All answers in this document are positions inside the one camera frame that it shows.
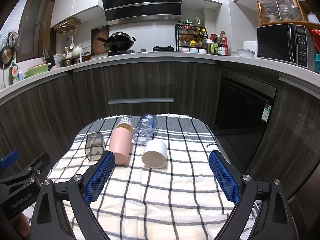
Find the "person's left hand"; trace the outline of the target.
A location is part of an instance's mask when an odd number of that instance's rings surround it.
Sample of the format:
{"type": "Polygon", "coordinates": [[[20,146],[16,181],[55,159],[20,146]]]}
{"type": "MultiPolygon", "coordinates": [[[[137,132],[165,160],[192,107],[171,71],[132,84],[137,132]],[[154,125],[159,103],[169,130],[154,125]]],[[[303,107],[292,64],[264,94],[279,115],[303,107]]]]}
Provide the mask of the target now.
{"type": "Polygon", "coordinates": [[[30,225],[23,213],[14,217],[11,225],[16,233],[14,239],[30,239],[30,225]]]}

